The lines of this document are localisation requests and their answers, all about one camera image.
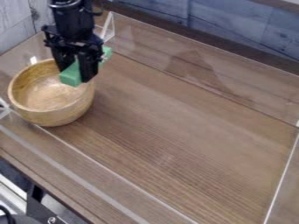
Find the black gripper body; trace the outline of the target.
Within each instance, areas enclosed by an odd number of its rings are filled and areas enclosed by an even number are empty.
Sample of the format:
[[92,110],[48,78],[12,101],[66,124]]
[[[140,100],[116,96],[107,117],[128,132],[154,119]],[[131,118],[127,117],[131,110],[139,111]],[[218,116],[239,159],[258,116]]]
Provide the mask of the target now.
[[75,57],[83,47],[96,47],[103,51],[103,43],[92,30],[66,29],[60,31],[58,25],[44,25],[42,31],[46,36],[44,45],[51,50],[55,46],[74,46],[76,49]]

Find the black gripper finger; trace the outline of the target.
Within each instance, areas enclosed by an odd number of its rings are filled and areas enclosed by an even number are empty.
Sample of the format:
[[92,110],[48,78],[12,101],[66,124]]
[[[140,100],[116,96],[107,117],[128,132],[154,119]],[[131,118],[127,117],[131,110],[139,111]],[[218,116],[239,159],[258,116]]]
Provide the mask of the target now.
[[60,71],[64,71],[75,62],[76,49],[74,46],[55,46],[51,49],[52,57]]
[[99,62],[103,51],[96,47],[83,47],[79,51],[79,72],[84,83],[90,82],[99,73]]

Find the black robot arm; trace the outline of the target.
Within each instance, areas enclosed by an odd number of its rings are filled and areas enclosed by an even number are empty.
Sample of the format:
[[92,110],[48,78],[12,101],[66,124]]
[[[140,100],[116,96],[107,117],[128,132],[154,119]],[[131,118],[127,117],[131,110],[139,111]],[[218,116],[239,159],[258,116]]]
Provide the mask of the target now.
[[50,0],[54,15],[52,25],[44,25],[44,45],[60,70],[60,82],[72,87],[88,83],[99,73],[104,59],[104,40],[95,32],[92,0]]

